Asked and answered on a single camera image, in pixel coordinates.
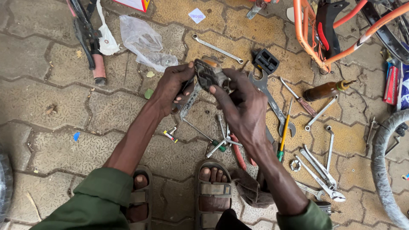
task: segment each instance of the hand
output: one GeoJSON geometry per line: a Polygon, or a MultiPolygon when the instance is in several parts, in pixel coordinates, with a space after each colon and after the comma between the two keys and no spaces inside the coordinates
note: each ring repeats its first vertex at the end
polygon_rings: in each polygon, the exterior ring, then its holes
{"type": "Polygon", "coordinates": [[[267,97],[259,91],[248,77],[237,70],[223,69],[231,79],[230,88],[235,91],[228,95],[222,88],[212,85],[209,90],[219,102],[232,133],[243,144],[253,159],[253,146],[265,145],[268,142],[265,134],[265,114],[267,97]]]}
{"type": "Polygon", "coordinates": [[[171,66],[165,69],[165,73],[159,80],[155,91],[150,100],[160,104],[161,112],[166,117],[172,110],[172,103],[184,104],[192,93],[194,84],[185,88],[182,94],[177,95],[180,91],[182,82],[191,79],[195,74],[193,62],[184,65],[171,66]]]}

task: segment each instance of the cloth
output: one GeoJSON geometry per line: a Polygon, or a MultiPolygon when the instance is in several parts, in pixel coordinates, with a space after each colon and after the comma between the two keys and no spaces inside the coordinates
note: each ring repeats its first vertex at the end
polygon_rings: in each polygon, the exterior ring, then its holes
{"type": "MultiPolygon", "coordinates": [[[[129,206],[133,178],[113,168],[93,170],[81,184],[74,189],[74,196],[57,208],[50,216],[31,228],[31,230],[68,229],[116,229],[128,230],[128,222],[122,213],[129,206]]],[[[248,230],[237,219],[232,209],[226,210],[216,227],[217,230],[248,230]]],[[[280,229],[330,230],[331,219],[312,201],[306,212],[297,216],[277,215],[280,229]]]]}

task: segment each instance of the foot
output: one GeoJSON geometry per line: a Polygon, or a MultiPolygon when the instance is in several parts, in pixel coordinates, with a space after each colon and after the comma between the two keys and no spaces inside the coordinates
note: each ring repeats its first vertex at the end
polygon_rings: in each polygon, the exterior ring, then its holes
{"type": "MultiPolygon", "coordinates": [[[[204,181],[223,182],[227,183],[227,176],[223,175],[223,171],[213,167],[209,169],[204,167],[200,170],[199,179],[204,181]]],[[[214,196],[200,196],[199,210],[202,212],[224,212],[230,208],[230,198],[214,197],[214,196]]]]}
{"type": "MultiPolygon", "coordinates": [[[[148,180],[144,175],[138,175],[134,179],[134,190],[148,186],[148,180]]],[[[136,223],[148,218],[148,204],[130,205],[126,210],[126,219],[131,223],[136,223]]]]}

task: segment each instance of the sandal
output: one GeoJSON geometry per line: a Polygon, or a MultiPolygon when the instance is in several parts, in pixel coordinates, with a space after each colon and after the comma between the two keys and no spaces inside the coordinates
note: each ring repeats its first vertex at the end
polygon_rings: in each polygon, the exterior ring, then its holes
{"type": "Polygon", "coordinates": [[[148,185],[141,189],[135,190],[130,194],[130,202],[129,205],[143,205],[148,204],[148,217],[145,220],[136,222],[136,223],[129,223],[130,230],[151,230],[151,221],[152,221],[152,196],[153,196],[153,176],[151,171],[143,166],[138,165],[133,174],[133,178],[135,179],[138,175],[144,175],[148,180],[148,185]]]}
{"type": "Polygon", "coordinates": [[[195,203],[196,203],[196,218],[195,218],[195,229],[214,229],[222,216],[223,212],[202,212],[199,210],[199,197],[200,196],[214,196],[214,197],[225,197],[230,198],[230,208],[232,204],[232,195],[231,195],[231,177],[224,165],[220,162],[209,159],[205,160],[197,168],[197,174],[195,177],[195,203]],[[209,169],[216,167],[223,171],[223,175],[227,177],[227,183],[222,182],[213,182],[204,181],[199,179],[200,170],[204,167],[209,169]]]}

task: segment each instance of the dark trousers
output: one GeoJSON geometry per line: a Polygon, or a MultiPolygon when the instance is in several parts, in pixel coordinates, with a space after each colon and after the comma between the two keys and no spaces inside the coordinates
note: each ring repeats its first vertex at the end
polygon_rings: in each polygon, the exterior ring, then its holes
{"type": "Polygon", "coordinates": [[[219,222],[216,225],[216,230],[251,230],[243,222],[237,219],[237,214],[233,209],[227,209],[223,212],[222,216],[219,219],[219,222]]]}

